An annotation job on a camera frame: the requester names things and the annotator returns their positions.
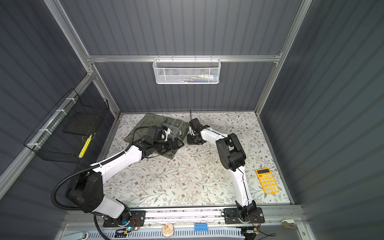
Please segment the green compartment organizer box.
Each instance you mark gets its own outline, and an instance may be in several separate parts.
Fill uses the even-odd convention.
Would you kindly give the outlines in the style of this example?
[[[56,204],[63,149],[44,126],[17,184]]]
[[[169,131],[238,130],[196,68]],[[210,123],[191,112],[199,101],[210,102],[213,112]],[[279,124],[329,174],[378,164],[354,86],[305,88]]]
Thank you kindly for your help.
[[[189,125],[179,119],[155,114],[145,114],[139,123],[124,138],[142,152],[142,158],[166,157],[173,159],[183,147]]]

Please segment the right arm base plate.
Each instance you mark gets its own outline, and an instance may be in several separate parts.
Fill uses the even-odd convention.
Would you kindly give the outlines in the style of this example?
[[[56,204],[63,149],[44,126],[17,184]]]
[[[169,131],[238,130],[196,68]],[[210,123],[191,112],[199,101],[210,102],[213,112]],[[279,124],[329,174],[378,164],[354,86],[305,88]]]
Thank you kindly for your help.
[[[261,208],[255,210],[241,211],[237,208],[225,208],[221,211],[221,216],[224,217],[225,223],[228,225],[234,224],[263,224],[265,217]]]

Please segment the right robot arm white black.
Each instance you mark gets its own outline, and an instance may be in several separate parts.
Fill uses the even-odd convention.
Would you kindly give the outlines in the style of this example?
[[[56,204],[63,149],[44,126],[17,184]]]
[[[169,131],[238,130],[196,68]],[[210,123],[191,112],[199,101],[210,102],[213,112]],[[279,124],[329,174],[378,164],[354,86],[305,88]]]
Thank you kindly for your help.
[[[220,162],[229,171],[236,189],[237,215],[240,221],[249,222],[257,211],[257,204],[251,196],[245,174],[246,153],[236,134],[223,134],[208,125],[202,125],[195,118],[189,121],[189,145],[202,145],[209,142],[217,147]]]

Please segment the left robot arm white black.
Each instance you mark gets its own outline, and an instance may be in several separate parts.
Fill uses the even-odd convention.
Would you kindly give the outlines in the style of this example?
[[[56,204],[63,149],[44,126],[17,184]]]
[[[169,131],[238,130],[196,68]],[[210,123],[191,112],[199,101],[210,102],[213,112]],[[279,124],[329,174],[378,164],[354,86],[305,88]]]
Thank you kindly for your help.
[[[126,226],[131,220],[130,209],[122,202],[104,193],[104,184],[128,166],[149,158],[153,153],[164,155],[175,152],[184,146],[177,137],[168,137],[163,127],[145,127],[147,135],[141,139],[131,139],[129,146],[114,156],[84,169],[72,177],[66,197],[85,213],[99,214],[118,220]]]

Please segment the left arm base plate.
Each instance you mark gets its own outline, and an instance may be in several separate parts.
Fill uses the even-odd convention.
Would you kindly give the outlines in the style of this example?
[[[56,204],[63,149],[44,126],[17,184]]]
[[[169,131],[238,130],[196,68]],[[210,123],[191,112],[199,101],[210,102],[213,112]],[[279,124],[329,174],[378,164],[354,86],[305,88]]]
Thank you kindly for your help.
[[[124,211],[117,219],[110,216],[104,217],[104,228],[138,228],[144,225],[146,211]]]

